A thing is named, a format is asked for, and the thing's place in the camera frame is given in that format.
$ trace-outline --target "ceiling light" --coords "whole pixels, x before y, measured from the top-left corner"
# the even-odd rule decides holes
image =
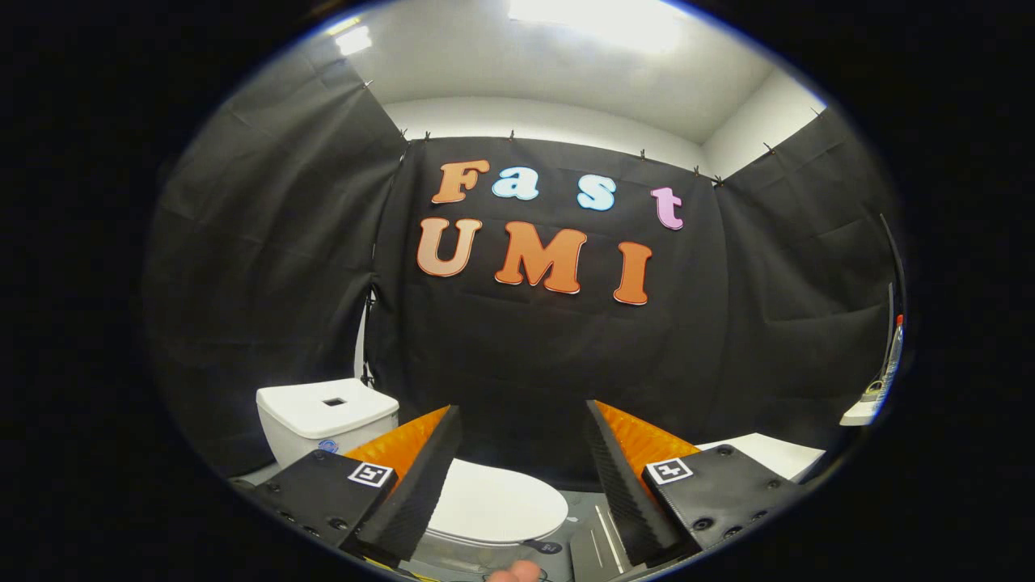
[[[353,53],[362,51],[372,45],[371,37],[367,36],[368,34],[369,29],[365,26],[361,26],[338,36],[334,39],[334,43],[337,45],[338,50],[342,51],[342,56],[347,57]]]
[[[344,21],[335,24],[334,26],[328,28],[326,32],[329,35],[334,36],[338,32],[343,32],[343,31],[345,31],[345,29],[349,28],[350,26],[356,25],[356,24],[359,24],[359,17],[352,17],[351,19],[344,20]]]
[[[660,0],[510,0],[511,20],[567,26],[601,40],[662,53],[685,14]]]

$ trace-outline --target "black fabric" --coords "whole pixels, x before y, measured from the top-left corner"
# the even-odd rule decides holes
[[[460,202],[433,205],[443,164],[487,159]],[[532,200],[492,193],[500,170],[539,174]],[[575,202],[584,174],[617,183],[604,212]],[[653,188],[683,200],[664,228]],[[690,442],[761,432],[825,448],[841,413],[879,372],[894,266],[879,214],[883,182],[832,111],[713,186],[704,176],[619,152],[537,140],[411,143],[378,235],[379,301],[366,357],[401,421],[449,403],[464,409],[460,457],[599,490],[579,438],[580,406],[597,399]],[[483,223],[466,268],[432,277],[416,264],[419,222]],[[503,285],[510,221],[588,235],[574,295]],[[647,304],[612,297],[619,242],[650,246]]]
[[[286,51],[172,169],[142,296],[154,377],[224,475],[273,460],[255,391],[351,377],[406,141],[347,61]]]
[[[492,168],[465,200],[431,204],[442,164],[480,158]],[[538,172],[538,197],[492,194],[499,172],[513,166]],[[599,212],[576,204],[584,174],[615,180],[613,208]],[[364,344],[379,389],[402,402],[401,421],[455,402],[464,412],[462,459],[594,490],[599,486],[581,435],[587,399],[684,436],[686,428],[704,426],[717,381],[727,296],[721,220],[707,178],[592,147],[456,138],[411,143],[394,184],[378,236],[379,300]],[[688,224],[679,232],[661,226],[649,195],[666,185],[683,198]],[[446,259],[455,248],[459,219],[483,223],[460,274],[431,277],[417,267],[419,222],[426,216],[450,222],[440,245]],[[543,244],[563,228],[587,234],[578,294],[555,293],[541,283],[495,281],[509,221],[535,225]],[[645,305],[612,296],[624,240],[654,250]],[[671,309],[684,302],[702,309]]]
[[[890,185],[832,110],[716,188],[730,304],[707,438],[759,432],[828,449],[881,371],[894,259]]]

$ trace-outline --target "toilet tank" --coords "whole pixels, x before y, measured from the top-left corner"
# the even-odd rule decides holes
[[[356,378],[260,388],[256,404],[282,469],[310,450],[344,455],[398,427],[398,402]]]

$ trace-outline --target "pink letter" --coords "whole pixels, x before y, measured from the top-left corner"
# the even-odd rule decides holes
[[[682,206],[683,201],[672,194],[671,187],[659,187],[650,191],[650,195],[657,199],[657,219],[666,228],[679,230],[683,228],[682,219],[676,217],[675,207]]]

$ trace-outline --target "light blue letter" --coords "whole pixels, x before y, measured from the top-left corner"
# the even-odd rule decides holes
[[[539,181],[539,174],[531,168],[507,168],[500,172],[501,180],[496,180],[493,184],[493,194],[500,198],[516,198],[518,200],[532,200],[539,196],[539,191],[535,190],[535,183]]]
[[[583,208],[607,210],[615,205],[615,180],[592,174],[579,178],[579,196],[575,200]]]

